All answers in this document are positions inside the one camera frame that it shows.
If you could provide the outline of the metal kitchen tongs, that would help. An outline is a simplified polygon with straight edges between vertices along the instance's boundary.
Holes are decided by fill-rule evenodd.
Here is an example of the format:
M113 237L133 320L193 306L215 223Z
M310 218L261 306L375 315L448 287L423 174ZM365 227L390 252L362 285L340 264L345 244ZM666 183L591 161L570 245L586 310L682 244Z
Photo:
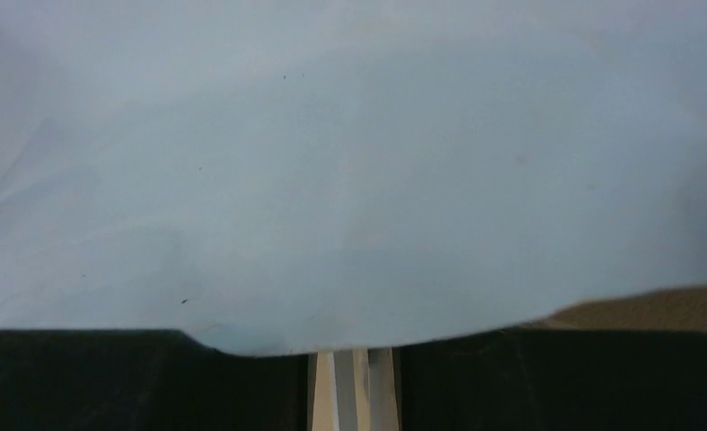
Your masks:
M312 431L402 429L398 359L392 348L358 348L310 356Z

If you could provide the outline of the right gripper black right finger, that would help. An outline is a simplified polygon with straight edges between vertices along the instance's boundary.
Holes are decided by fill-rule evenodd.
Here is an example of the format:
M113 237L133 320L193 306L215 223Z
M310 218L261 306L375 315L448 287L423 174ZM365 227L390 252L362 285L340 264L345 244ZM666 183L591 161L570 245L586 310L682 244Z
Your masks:
M405 430L707 431L707 334L482 333L399 349Z

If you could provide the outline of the white blue paper bag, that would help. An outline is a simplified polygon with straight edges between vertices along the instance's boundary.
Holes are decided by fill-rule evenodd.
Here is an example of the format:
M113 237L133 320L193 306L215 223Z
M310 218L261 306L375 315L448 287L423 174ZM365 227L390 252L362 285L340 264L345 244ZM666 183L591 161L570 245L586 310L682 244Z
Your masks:
M0 329L390 347L707 285L707 1L0 1Z

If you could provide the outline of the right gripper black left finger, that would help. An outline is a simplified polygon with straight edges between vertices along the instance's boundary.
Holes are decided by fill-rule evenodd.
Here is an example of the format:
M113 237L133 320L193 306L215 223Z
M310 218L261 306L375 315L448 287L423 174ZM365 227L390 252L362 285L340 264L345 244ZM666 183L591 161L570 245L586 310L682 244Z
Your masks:
M0 430L306 430L308 370L172 330L0 330Z

